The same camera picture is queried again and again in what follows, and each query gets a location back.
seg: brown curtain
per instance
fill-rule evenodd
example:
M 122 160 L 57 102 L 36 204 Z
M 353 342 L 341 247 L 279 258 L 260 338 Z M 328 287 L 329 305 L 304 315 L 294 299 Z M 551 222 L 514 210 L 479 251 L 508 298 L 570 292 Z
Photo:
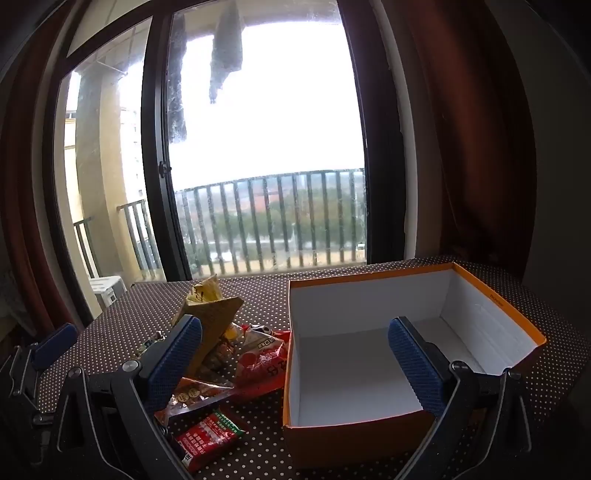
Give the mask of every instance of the brown curtain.
M 441 150 L 441 251 L 521 277 L 534 225 L 535 143 L 505 37 L 482 0 L 400 2 Z
M 0 218 L 8 255 L 39 337 L 76 323 L 47 264 L 37 225 L 31 172 L 35 92 L 71 4 L 62 6 L 29 40 L 22 53 L 0 137 Z

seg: red snack package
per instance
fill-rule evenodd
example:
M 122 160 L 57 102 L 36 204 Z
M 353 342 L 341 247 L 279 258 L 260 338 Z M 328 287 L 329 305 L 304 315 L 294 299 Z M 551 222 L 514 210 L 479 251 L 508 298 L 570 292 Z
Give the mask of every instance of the red snack package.
M 245 402 L 284 386 L 290 332 L 276 333 L 246 330 L 234 377 L 234 401 Z
M 216 410 L 176 438 L 185 451 L 181 461 L 190 473 L 195 473 L 245 433 L 220 410 Z

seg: metal screw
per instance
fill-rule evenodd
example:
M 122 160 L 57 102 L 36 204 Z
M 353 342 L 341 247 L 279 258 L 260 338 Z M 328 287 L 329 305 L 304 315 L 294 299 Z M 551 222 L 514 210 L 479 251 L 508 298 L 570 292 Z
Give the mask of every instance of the metal screw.
M 74 367 L 72 370 L 68 372 L 68 377 L 70 378 L 77 378 L 82 373 L 82 369 L 80 367 Z
M 122 367 L 124 372 L 132 372 L 139 367 L 139 363 L 135 360 L 127 360 Z
M 464 362 L 462 362 L 461 360 L 455 360 L 452 362 L 452 370 L 459 372 L 460 370 L 467 370 L 470 367 L 468 365 L 466 365 Z

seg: blue gripper pad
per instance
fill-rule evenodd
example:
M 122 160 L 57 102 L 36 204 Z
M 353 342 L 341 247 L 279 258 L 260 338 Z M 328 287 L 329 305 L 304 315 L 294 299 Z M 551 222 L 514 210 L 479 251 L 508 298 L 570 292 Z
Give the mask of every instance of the blue gripper pad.
M 164 341 L 154 343 L 140 357 L 140 398 L 146 412 L 154 413 L 166 407 L 201 345 L 201 335 L 201 321 L 184 315 Z
M 71 323 L 62 325 L 35 348 L 33 368 L 37 371 L 48 369 L 77 340 L 78 330 L 76 327 Z
M 449 400 L 445 383 L 451 379 L 451 374 L 446 373 L 449 362 L 442 370 L 443 354 L 435 345 L 425 342 L 406 317 L 390 321 L 388 343 L 423 410 L 436 417 L 443 415 Z

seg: air conditioner unit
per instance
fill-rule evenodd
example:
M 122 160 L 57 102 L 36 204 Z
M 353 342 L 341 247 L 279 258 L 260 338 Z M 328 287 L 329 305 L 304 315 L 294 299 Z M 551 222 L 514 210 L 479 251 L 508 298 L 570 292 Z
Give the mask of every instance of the air conditioner unit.
M 119 275 L 112 277 L 90 278 L 90 285 L 103 312 L 106 308 L 127 291 L 123 279 Z

